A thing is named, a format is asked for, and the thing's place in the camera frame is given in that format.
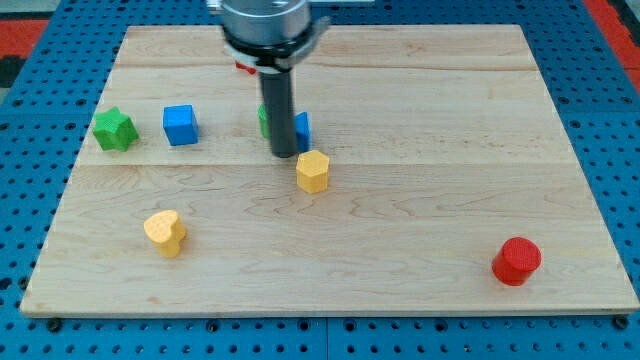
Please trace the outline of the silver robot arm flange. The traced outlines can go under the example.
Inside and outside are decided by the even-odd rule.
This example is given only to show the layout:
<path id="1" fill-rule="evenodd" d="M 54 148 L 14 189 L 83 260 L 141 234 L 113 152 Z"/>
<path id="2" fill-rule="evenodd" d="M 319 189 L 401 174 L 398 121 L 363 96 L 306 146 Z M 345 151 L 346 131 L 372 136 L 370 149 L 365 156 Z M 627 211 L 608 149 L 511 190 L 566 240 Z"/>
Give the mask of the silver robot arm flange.
<path id="1" fill-rule="evenodd" d="M 330 19 L 313 20 L 307 0 L 207 0 L 234 60 L 265 74 L 291 71 L 310 56 Z"/>

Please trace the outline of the red block behind arm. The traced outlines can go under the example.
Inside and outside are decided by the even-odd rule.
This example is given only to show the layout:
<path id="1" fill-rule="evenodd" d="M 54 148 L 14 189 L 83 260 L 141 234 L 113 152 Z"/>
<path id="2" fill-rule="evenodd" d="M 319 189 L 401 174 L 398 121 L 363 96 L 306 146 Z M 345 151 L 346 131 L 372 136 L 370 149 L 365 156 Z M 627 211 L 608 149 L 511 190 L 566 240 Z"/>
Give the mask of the red block behind arm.
<path id="1" fill-rule="evenodd" d="M 236 61 L 235 62 L 235 66 L 237 69 L 243 70 L 245 72 L 247 72 L 250 75 L 255 75 L 257 73 L 257 70 L 251 66 L 245 65 L 241 62 Z"/>

